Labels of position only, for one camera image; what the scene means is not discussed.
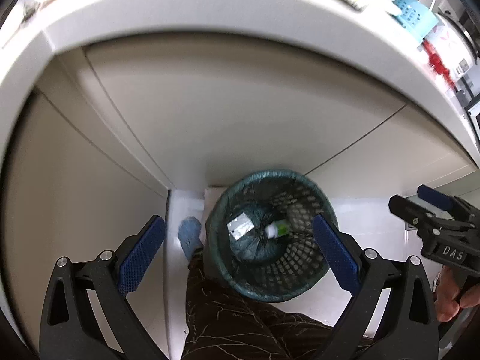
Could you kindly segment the person's right hand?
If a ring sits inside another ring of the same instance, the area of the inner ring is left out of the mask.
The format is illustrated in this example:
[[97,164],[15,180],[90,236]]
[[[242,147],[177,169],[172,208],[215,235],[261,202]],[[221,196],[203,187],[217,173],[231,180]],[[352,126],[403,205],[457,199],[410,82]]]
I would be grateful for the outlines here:
[[438,286],[436,288],[435,310],[437,320],[441,323],[449,322],[461,309],[468,309],[478,306],[480,303],[479,285],[469,289],[458,301],[460,287],[456,283],[452,269],[442,267],[439,274]]

